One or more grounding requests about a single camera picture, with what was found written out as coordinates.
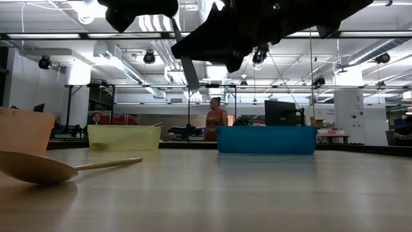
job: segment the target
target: plastic bin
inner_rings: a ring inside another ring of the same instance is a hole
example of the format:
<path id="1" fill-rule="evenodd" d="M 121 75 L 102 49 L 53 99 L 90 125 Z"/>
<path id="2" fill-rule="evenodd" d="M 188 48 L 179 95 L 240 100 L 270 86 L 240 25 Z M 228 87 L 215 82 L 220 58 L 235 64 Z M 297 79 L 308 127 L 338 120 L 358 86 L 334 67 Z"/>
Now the plastic bin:
<path id="1" fill-rule="evenodd" d="M 54 120 L 49 113 L 0 107 L 0 150 L 45 155 Z"/>
<path id="2" fill-rule="evenodd" d="M 88 125 L 90 150 L 155 151 L 161 128 L 156 126 Z"/>
<path id="3" fill-rule="evenodd" d="M 315 126 L 224 126 L 218 128 L 221 153 L 313 155 Z"/>

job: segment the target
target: black monitor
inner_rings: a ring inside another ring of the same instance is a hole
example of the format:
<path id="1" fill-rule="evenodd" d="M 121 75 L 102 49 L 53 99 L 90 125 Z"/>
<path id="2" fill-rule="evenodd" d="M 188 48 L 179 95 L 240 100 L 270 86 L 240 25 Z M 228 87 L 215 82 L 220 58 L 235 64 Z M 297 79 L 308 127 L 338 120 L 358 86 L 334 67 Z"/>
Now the black monitor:
<path id="1" fill-rule="evenodd" d="M 40 105 L 34 106 L 33 111 L 34 111 L 34 112 L 43 113 L 43 111 L 44 111 L 44 103 L 43 103 L 43 104 L 40 104 Z"/>
<path id="2" fill-rule="evenodd" d="M 266 126 L 296 126 L 296 105 L 291 102 L 265 101 Z"/>

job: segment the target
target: desk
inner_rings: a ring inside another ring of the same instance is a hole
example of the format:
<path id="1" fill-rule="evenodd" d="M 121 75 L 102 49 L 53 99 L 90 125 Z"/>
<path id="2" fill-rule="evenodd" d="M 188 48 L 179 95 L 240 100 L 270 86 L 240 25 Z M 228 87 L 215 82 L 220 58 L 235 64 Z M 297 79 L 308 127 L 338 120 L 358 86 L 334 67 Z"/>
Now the desk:
<path id="1" fill-rule="evenodd" d="M 341 151 L 251 157 L 74 149 L 47 156 L 74 166 L 113 157 L 144 160 L 82 171 L 57 186 L 0 173 L 0 231 L 372 232 L 412 226 L 411 159 Z"/>
<path id="2" fill-rule="evenodd" d="M 350 135 L 345 135 L 345 134 L 317 134 L 317 137 L 327 137 L 329 140 L 329 143 L 333 143 L 333 138 L 343 138 L 343 143 L 347 144 L 348 143 L 348 138 Z"/>

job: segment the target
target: tan plastic bin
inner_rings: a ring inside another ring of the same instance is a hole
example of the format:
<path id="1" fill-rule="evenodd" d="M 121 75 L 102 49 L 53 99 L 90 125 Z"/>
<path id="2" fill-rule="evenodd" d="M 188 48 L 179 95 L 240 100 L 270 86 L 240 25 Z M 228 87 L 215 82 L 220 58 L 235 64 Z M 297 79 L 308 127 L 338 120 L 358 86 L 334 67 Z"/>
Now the tan plastic bin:
<path id="1" fill-rule="evenodd" d="M 0 150 L 45 155 L 55 116 L 0 107 Z"/>

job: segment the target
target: woman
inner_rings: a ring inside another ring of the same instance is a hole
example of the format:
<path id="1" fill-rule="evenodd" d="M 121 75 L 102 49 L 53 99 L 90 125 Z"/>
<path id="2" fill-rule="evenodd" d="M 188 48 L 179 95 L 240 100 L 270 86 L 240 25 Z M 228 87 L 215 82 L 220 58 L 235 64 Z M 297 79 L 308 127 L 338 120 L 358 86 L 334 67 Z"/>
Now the woman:
<path id="1" fill-rule="evenodd" d="M 220 109 L 220 97 L 211 100 L 211 111 L 206 116 L 206 128 L 204 139 L 207 141 L 217 140 L 218 126 L 227 126 L 227 112 Z"/>

